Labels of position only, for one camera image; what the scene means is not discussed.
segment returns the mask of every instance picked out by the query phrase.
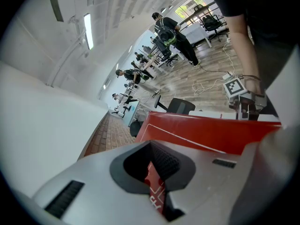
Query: white sneaker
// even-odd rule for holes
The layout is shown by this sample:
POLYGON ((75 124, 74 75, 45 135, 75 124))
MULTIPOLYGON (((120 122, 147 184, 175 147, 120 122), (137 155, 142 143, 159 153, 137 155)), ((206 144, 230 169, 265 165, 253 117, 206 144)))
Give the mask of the white sneaker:
POLYGON ((194 65, 194 67, 197 67, 197 66, 199 66, 199 65, 200 65, 200 62, 201 62, 201 60, 200 60, 200 59, 198 59, 198 63, 197 63, 197 65, 194 65))

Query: vent slot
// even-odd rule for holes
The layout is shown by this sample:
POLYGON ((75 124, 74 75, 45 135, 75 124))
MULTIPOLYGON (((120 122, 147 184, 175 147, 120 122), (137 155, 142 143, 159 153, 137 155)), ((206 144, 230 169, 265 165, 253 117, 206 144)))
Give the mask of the vent slot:
POLYGON ((72 180, 45 208, 47 212, 61 218, 71 202, 76 198, 84 183, 72 180))
POLYGON ((221 160, 219 158, 214 159, 212 161, 212 163, 223 166, 223 167, 230 167, 230 168, 234 168, 236 165, 236 162, 228 161, 228 160, 221 160))

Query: light blue table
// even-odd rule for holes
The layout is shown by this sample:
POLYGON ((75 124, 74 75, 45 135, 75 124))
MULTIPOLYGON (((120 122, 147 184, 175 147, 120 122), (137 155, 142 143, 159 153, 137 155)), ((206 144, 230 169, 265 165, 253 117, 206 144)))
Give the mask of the light blue table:
POLYGON ((135 102, 131 102, 128 104, 128 107, 131 106, 131 109, 130 109, 130 111, 126 111, 125 116, 123 117, 123 123, 126 126, 129 127, 130 124, 132 123, 132 120, 136 115, 139 105, 140 105, 140 101, 135 101, 135 102))

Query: black pants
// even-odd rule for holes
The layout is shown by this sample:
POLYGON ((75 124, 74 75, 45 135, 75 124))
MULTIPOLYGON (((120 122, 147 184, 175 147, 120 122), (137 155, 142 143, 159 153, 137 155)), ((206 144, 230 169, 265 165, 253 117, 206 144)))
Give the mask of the black pants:
POLYGON ((154 78, 149 72, 147 72, 146 70, 143 70, 142 73, 144 73, 146 76, 150 77, 150 78, 154 78))
POLYGON ((131 102, 136 102, 136 101, 138 101, 138 100, 128 98, 127 101, 125 102, 125 104, 131 103, 131 102))
POLYGON ((195 51, 187 39, 183 41, 177 41, 174 47, 181 51, 189 61, 193 62, 194 65, 198 64, 198 59, 196 57, 195 51))

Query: power strip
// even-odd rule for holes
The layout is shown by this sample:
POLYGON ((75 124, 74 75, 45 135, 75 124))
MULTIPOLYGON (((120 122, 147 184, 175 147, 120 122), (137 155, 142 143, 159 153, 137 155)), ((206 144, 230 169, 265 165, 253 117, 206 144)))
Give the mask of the power strip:
POLYGON ((222 78, 223 78, 224 81, 229 81, 230 79, 233 78, 233 73, 232 73, 232 72, 229 72, 229 74, 227 73, 227 74, 224 75, 222 78))

